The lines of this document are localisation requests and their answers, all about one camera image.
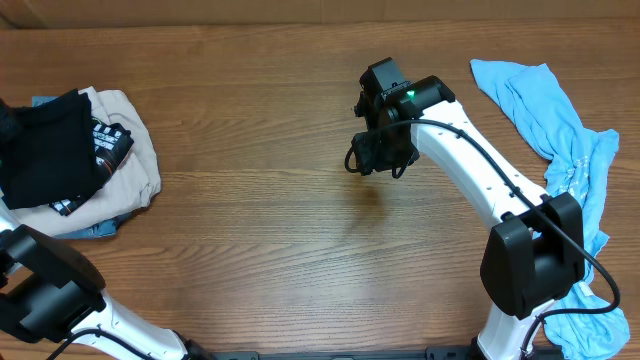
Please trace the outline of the black t-shirt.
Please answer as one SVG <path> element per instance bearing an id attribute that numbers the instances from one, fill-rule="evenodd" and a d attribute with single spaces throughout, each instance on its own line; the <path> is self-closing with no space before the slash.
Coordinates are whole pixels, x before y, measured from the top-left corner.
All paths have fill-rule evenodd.
<path id="1" fill-rule="evenodd" d="M 41 106 L 1 104 L 1 191 L 11 209 L 90 197 L 105 183 L 91 102 L 71 90 Z"/>

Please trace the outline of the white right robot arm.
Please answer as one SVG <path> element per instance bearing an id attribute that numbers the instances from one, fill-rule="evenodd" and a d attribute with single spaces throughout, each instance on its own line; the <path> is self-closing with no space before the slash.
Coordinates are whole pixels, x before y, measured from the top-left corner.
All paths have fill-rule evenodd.
<path id="1" fill-rule="evenodd" d="M 482 331 L 455 355 L 468 359 L 560 359 L 537 348 L 541 315 L 584 275 L 582 213 L 569 194 L 552 197 L 522 176 L 479 133 L 437 77 L 360 78 L 354 113 L 367 129 L 352 140 L 351 172 L 400 178 L 420 155 L 431 158 L 472 204 L 489 231 L 480 266 L 493 305 Z"/>

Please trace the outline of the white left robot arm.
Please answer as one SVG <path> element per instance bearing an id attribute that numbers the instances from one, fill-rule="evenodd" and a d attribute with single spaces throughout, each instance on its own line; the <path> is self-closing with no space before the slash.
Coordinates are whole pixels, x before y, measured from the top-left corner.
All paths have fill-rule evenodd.
<path id="1" fill-rule="evenodd" d="M 157 327 L 115 301 L 80 252 L 29 226 L 1 206 L 1 285 L 18 268 L 31 275 L 1 294 L 1 331 L 26 343 L 85 345 L 116 359 L 210 359 L 192 340 Z"/>

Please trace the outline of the light blue t-shirt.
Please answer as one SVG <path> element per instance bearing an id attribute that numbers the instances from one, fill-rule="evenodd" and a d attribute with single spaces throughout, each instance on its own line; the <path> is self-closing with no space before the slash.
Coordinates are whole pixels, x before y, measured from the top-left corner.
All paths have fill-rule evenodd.
<path id="1" fill-rule="evenodd" d="M 607 196 L 608 173 L 619 150 L 613 130 L 586 128 L 550 68 L 506 61 L 473 59 L 471 71 L 480 90 L 515 125 L 531 148 L 549 162 L 544 174 L 552 195 L 570 193 L 583 213 L 584 248 L 597 256 L 609 237 L 600 229 Z M 567 359 L 610 359 L 630 340 L 622 309 L 590 315 L 588 309 L 606 306 L 590 285 L 596 271 L 585 266 L 585 276 L 556 303 L 556 315 L 544 332 L 561 346 Z"/>

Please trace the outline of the white folded shirt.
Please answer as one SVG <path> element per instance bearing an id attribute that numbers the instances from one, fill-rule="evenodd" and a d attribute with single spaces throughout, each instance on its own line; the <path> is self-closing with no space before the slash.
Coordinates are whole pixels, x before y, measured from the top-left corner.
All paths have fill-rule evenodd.
<path id="1" fill-rule="evenodd" d="M 47 205 L 11 210 L 17 222 L 50 236 L 73 232 L 88 238 L 99 235 L 96 226 L 150 205 L 161 191 L 157 155 L 150 134 L 136 109 L 120 90 L 82 89 L 91 101 L 91 114 L 106 124 L 121 124 L 131 132 L 134 144 L 112 178 L 85 204 L 69 216 L 61 216 Z"/>

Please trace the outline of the black printed folded shirt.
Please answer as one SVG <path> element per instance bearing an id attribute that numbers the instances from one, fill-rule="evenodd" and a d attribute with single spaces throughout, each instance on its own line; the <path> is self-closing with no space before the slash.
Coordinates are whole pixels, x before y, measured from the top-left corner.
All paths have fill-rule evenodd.
<path id="1" fill-rule="evenodd" d="M 128 153 L 134 140 L 131 132 L 121 124 L 106 124 L 96 117 L 92 118 L 92 135 L 94 140 L 95 161 L 97 167 L 98 189 L 104 185 L 116 173 Z M 69 216 L 84 203 L 86 203 L 96 191 L 74 196 L 49 204 L 61 216 Z"/>

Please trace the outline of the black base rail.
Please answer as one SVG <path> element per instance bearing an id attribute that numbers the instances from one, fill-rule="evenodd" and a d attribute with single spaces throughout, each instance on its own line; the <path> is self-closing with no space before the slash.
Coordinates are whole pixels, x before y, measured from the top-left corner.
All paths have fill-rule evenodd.
<path id="1" fill-rule="evenodd" d="M 481 360 L 479 347 L 471 345 L 430 346 L 425 350 L 379 350 L 356 352 L 310 352 L 260 354 L 247 352 L 216 352 L 212 360 Z"/>

